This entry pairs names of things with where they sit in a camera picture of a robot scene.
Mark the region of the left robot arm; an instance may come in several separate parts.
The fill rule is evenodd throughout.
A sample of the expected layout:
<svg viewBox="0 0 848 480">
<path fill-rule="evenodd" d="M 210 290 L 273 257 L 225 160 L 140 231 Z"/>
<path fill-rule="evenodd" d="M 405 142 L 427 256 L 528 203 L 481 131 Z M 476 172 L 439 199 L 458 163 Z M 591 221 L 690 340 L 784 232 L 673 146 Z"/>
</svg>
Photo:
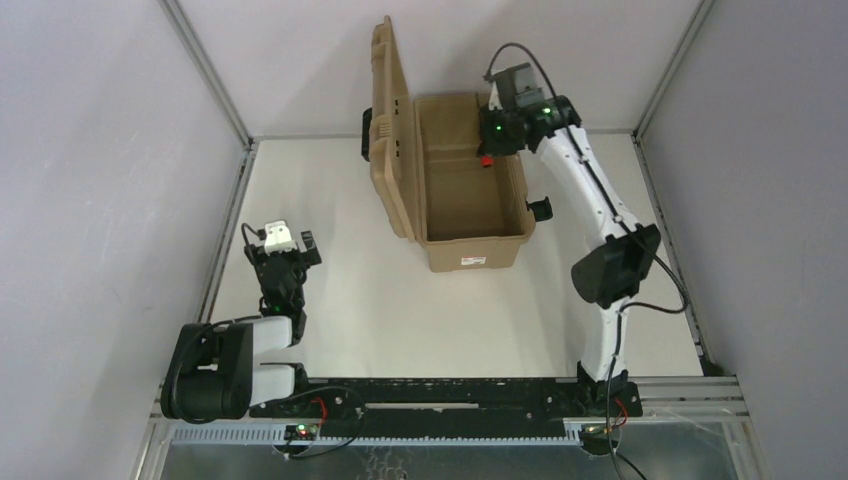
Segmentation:
<svg viewBox="0 0 848 480">
<path fill-rule="evenodd" d="M 239 419 L 254 406 L 294 392 L 296 366 L 263 364 L 259 358 L 301 342 L 307 324 L 304 285 L 322 258 L 309 230 L 295 240 L 277 221 L 255 235 L 243 252 L 260 289 L 257 311 L 181 328 L 160 393 L 168 419 L 192 424 Z"/>
</svg>

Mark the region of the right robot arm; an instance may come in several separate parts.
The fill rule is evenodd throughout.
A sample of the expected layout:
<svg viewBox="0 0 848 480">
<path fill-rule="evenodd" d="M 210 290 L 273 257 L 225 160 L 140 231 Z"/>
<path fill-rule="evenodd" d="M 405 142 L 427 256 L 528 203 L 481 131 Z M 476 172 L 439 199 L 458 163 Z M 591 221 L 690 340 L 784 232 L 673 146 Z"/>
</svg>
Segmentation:
<svg viewBox="0 0 848 480">
<path fill-rule="evenodd" d="M 588 252 L 570 275 L 593 316 L 578 362 L 578 400 L 586 409 L 612 409 L 628 382 L 621 358 L 625 327 L 661 241 L 658 227 L 639 221 L 624 205 L 565 97 L 525 102 L 491 94 L 480 120 L 480 155 L 536 154 L 582 223 Z"/>
</svg>

